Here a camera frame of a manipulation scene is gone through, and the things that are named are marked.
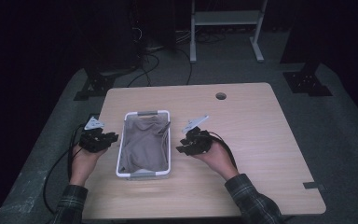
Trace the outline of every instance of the left hand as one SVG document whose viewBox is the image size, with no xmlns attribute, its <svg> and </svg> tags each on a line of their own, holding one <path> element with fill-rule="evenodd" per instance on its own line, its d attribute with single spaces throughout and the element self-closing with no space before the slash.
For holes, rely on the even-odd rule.
<svg viewBox="0 0 358 224">
<path fill-rule="evenodd" d="M 72 162 L 72 176 L 69 184 L 84 187 L 86 180 L 89 178 L 95 168 L 95 165 L 97 164 L 97 160 L 106 151 L 107 148 L 102 151 L 92 153 L 88 152 L 86 149 L 80 147 L 79 145 L 76 145 L 72 152 L 72 155 L 75 155 L 75 157 Z"/>
</svg>

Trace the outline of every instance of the metal stand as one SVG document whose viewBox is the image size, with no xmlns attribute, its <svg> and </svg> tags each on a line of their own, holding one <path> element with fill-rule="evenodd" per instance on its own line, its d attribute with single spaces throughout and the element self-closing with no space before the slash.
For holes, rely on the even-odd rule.
<svg viewBox="0 0 358 224">
<path fill-rule="evenodd" d="M 283 73 L 293 93 L 307 93 L 309 96 L 332 96 L 327 87 L 315 76 L 318 61 L 306 62 L 299 72 Z"/>
<path fill-rule="evenodd" d="M 89 97 L 105 96 L 113 88 L 116 78 L 134 72 L 138 67 L 138 65 L 134 65 L 128 69 L 116 69 L 115 72 L 111 72 L 111 75 L 105 76 L 98 71 L 94 64 L 86 63 L 84 70 L 88 78 L 82 90 L 77 92 L 74 101 L 85 101 Z"/>
<path fill-rule="evenodd" d="M 195 0 L 191 5 L 191 40 L 190 40 L 190 61 L 197 61 L 196 55 L 196 25 L 243 25 L 255 24 L 255 36 L 250 37 L 255 57 L 259 63 L 264 62 L 264 57 L 258 47 L 257 41 L 264 20 L 267 1 L 263 1 L 261 10 L 249 11 L 206 11 L 196 12 Z"/>
</svg>

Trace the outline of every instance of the white plastic basket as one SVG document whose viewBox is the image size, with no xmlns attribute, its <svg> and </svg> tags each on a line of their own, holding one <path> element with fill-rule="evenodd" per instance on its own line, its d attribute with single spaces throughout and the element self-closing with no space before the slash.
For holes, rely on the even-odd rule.
<svg viewBox="0 0 358 224">
<path fill-rule="evenodd" d="M 146 180 L 146 179 L 162 179 L 167 178 L 169 176 L 169 172 L 171 171 L 171 128 L 168 126 L 168 135 L 167 135 L 167 144 L 166 144 L 166 156 L 167 156 L 167 162 L 168 162 L 168 169 L 167 170 L 161 170 L 161 171 L 149 171 L 146 169 L 140 169 L 133 173 L 127 173 L 122 172 L 122 160 L 123 160 L 123 150 L 125 150 L 125 139 L 127 136 L 127 133 L 125 133 L 126 130 L 126 123 L 131 122 L 132 119 L 141 119 L 141 118 L 147 118 L 147 117 L 153 117 L 158 116 L 162 118 L 162 122 L 165 122 L 165 124 L 171 122 L 170 120 L 170 112 L 167 110 L 157 110 L 157 111 L 141 111 L 141 112 L 130 112 L 127 113 L 124 118 L 124 126 L 123 126 L 123 132 L 121 135 L 121 142 L 120 142 L 120 150 L 118 152 L 118 158 L 117 158 L 117 168 L 116 168 L 116 174 L 118 177 L 127 178 L 128 180 Z"/>
</svg>

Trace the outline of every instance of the hole in table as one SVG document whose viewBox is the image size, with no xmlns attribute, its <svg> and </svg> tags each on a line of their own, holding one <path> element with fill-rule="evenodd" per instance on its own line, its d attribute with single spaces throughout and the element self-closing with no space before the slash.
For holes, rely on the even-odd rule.
<svg viewBox="0 0 358 224">
<path fill-rule="evenodd" d="M 216 98 L 217 98 L 218 100 L 226 100 L 227 96 L 226 96 L 226 94 L 223 93 L 223 92 L 218 92 L 218 93 L 216 94 Z"/>
</svg>

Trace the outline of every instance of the wrist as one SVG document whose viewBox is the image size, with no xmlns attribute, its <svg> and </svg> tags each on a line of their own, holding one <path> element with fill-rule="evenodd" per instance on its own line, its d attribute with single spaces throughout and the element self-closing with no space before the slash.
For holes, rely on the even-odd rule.
<svg viewBox="0 0 358 224">
<path fill-rule="evenodd" d="M 229 179 L 231 179 L 232 177 L 239 175 L 240 173 L 238 172 L 238 170 L 236 169 L 230 169 L 227 170 L 225 172 L 223 172 L 222 174 L 220 174 L 226 181 L 228 181 Z"/>
<path fill-rule="evenodd" d="M 72 177 L 71 180 L 69 181 L 69 184 L 84 187 L 86 185 L 86 180 L 82 178 Z"/>
</svg>

